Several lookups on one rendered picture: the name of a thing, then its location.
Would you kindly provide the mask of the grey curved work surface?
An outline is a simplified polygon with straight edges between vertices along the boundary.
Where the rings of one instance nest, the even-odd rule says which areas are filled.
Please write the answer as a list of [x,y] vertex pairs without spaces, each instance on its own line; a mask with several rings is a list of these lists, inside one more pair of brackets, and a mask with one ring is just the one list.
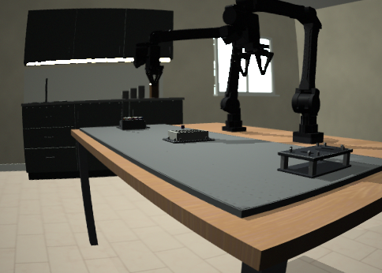
[[214,132],[208,132],[213,141],[174,144],[162,139],[168,137],[168,131],[181,130],[180,126],[146,126],[150,128],[123,131],[149,143],[104,129],[80,130],[156,177],[241,219],[382,171],[382,158],[350,154],[351,167],[307,178],[277,170],[281,159],[278,151],[303,146],[248,137],[238,140],[242,136]]

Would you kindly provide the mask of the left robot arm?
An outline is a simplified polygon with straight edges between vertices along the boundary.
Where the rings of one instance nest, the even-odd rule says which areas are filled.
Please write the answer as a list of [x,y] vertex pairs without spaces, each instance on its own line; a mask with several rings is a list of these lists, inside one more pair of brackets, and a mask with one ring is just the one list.
[[225,6],[223,21],[228,25],[219,27],[220,38],[225,45],[235,41],[237,45],[258,43],[257,29],[260,27],[259,17],[255,12],[287,15],[298,19],[304,25],[305,42],[301,82],[292,98],[293,111],[303,116],[299,125],[300,132],[293,132],[293,136],[323,137],[324,133],[318,132],[318,124],[316,124],[316,116],[320,110],[320,91],[315,87],[316,54],[318,34],[322,29],[316,10],[311,6],[304,7],[280,0],[236,0],[236,4]]

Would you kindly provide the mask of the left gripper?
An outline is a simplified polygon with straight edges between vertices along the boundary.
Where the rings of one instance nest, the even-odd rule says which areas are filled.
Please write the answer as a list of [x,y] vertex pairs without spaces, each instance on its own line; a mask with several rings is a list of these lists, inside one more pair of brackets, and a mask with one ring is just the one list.
[[[235,46],[235,50],[244,49],[244,52],[247,52],[247,53],[239,52],[237,54],[232,54],[232,58],[236,62],[236,64],[237,64],[243,77],[247,76],[248,69],[249,69],[249,63],[251,60],[251,55],[255,55],[261,76],[265,76],[265,73],[267,72],[270,61],[274,55],[273,52],[269,52],[269,50],[266,50],[266,49],[269,49],[268,44],[260,43],[260,29],[258,29],[258,31],[257,31],[257,40],[258,40],[258,43],[245,43],[245,44]],[[260,48],[260,49],[257,49],[257,48]],[[267,57],[264,68],[262,68],[261,56]],[[245,59],[245,70],[244,71],[243,71],[242,65],[239,61],[239,58]]]

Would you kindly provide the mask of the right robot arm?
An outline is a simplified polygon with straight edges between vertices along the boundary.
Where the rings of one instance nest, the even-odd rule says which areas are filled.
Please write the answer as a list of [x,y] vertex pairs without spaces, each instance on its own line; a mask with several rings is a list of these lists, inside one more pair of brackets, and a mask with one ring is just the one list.
[[[159,33],[159,34],[158,34]],[[220,31],[218,28],[193,28],[193,29],[182,29],[182,30],[166,30],[166,31],[154,31],[150,34],[150,43],[159,44],[162,42],[170,42],[176,40],[186,40],[186,39],[210,39],[210,38],[220,38]],[[162,42],[160,42],[162,40]],[[166,40],[166,41],[164,41]],[[136,44],[136,55],[133,57],[133,64],[136,68],[145,64],[145,67],[156,65],[157,56],[160,54],[160,46],[152,45],[149,46],[147,43],[137,43]],[[241,108],[238,100],[238,82],[240,76],[240,70],[232,58],[232,54],[237,54],[242,52],[241,50],[235,50],[237,41],[232,43],[232,50],[230,56],[230,68],[227,79],[227,87],[225,91],[225,98],[220,102],[220,106],[224,111],[230,112],[227,116],[226,126],[222,126],[222,129],[229,131],[243,131],[246,127],[241,127]],[[148,54],[149,48],[149,56]],[[146,60],[147,59],[147,60]],[[237,94],[236,94],[237,93]],[[228,95],[230,94],[230,96]]]

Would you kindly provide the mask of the white grid rack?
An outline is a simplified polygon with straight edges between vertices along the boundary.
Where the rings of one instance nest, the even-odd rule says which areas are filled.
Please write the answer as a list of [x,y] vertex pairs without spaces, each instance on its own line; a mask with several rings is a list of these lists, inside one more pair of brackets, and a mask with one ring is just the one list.
[[168,131],[168,136],[171,140],[176,138],[176,141],[179,141],[179,138],[182,140],[204,140],[205,137],[208,138],[208,131],[202,129],[172,130]]

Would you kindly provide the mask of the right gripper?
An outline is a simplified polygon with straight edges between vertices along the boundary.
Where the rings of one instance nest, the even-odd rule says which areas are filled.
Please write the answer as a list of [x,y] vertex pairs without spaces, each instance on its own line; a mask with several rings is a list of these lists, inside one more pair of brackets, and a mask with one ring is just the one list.
[[[160,56],[157,56],[156,65],[160,65]],[[159,78],[161,77],[164,69],[164,65],[156,66],[151,65],[148,67],[145,67],[146,69],[146,75],[151,83],[151,86],[154,87],[158,84]],[[155,74],[155,79],[153,78],[153,74]]]

